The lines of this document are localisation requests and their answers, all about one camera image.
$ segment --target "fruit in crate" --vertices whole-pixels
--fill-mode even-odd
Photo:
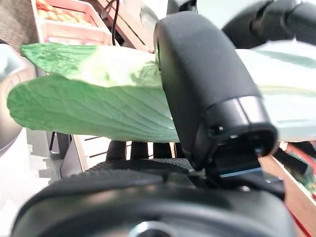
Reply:
[[[74,24],[91,26],[74,11],[64,12],[62,9],[49,5],[45,0],[36,0],[36,7],[40,17],[46,20],[62,21]]]

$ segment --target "red object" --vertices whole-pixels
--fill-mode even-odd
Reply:
[[[293,152],[294,154],[299,156],[301,159],[306,161],[308,164],[310,164],[312,166],[314,174],[316,175],[316,162],[309,155],[307,155],[305,152],[297,149],[294,146],[291,146],[291,144],[287,145],[287,149],[285,152],[287,152],[287,153]]]
[[[291,213],[295,223],[297,224],[297,226],[302,230],[302,232],[306,235],[306,237],[312,237],[312,235],[305,229],[305,227],[303,226],[303,224],[296,218],[296,216],[293,214],[293,212],[291,212],[290,209],[288,209],[288,211]]]

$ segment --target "green leaf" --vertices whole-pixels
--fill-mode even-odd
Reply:
[[[20,125],[34,130],[120,141],[178,141],[161,88],[101,87],[49,75],[16,86],[7,106]]]
[[[50,75],[11,90],[7,105],[20,125],[121,141],[178,141],[153,54],[56,43],[24,45],[21,52]],[[257,51],[237,52],[265,97],[280,140],[314,138],[315,70]]]

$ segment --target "black cable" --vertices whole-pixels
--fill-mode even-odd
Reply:
[[[116,10],[115,10],[115,15],[114,15],[114,19],[113,19],[113,23],[112,23],[112,28],[111,28],[111,34],[112,34],[112,44],[115,46],[115,34],[116,34],[116,31],[115,31],[115,27],[117,25],[117,20],[118,20],[118,14],[119,14],[119,0],[111,0],[106,6],[105,8],[103,9],[102,13],[101,13],[101,18],[102,20],[105,20],[108,16],[108,13],[106,12],[107,9],[109,7],[112,6],[112,4],[114,3],[114,1],[117,1],[117,7],[116,7]]]

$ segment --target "pink crate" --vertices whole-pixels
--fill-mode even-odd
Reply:
[[[63,44],[112,45],[108,28],[82,27],[77,24],[38,19],[36,20],[39,42]]]
[[[36,0],[32,1],[33,13],[35,19],[42,19],[39,16]],[[101,27],[106,28],[104,22],[100,18],[99,14],[94,10],[91,4],[79,0],[46,0],[47,4],[53,6],[54,8],[59,8],[63,10],[63,12],[68,13],[69,11],[76,12],[79,16],[81,16],[85,21],[91,24],[91,27]],[[60,22],[63,24],[70,24],[70,25],[80,25],[68,22]]]

